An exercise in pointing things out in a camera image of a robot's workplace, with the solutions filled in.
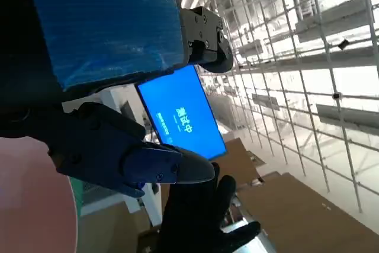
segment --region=white wire grid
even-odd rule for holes
[[[379,112],[379,0],[200,0],[224,19],[235,65],[224,75],[199,68],[204,89],[230,103],[229,127],[247,128],[318,164],[330,191],[330,172],[379,195],[379,136],[346,128],[344,110]],[[349,45],[341,50],[341,42]],[[342,99],[333,99],[342,94]],[[271,98],[268,105],[255,98]],[[335,106],[339,125],[320,121],[316,104]]]

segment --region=brown cardboard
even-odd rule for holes
[[[220,166],[220,178],[224,175],[233,176],[237,187],[259,178],[242,141],[233,139],[225,143],[227,153],[214,161]]]
[[[278,253],[379,252],[379,236],[286,173],[238,193]]]
[[[267,182],[268,180],[278,178],[280,176],[280,173],[277,171],[271,172],[269,174],[266,174],[262,176],[263,181]]]

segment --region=black glove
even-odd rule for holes
[[[230,233],[221,231],[221,223],[236,191],[236,181],[226,175],[217,186],[220,168],[215,163],[213,167],[216,175],[209,182],[171,185],[158,253],[232,253],[260,233],[258,222]]]

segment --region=black robotic finger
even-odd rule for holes
[[[93,117],[95,120],[94,125],[98,123],[96,122],[98,119],[104,120],[113,127],[124,130],[140,140],[143,140],[146,136],[146,129],[143,126],[100,103],[83,103],[78,110],[78,114],[82,118]]]

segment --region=screw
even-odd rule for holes
[[[342,93],[341,92],[335,92],[335,93],[333,93],[332,97],[334,100],[339,100],[342,98]]]
[[[163,179],[163,174],[162,173],[158,173],[157,175],[156,175],[156,180],[159,182],[159,181],[161,181]]]

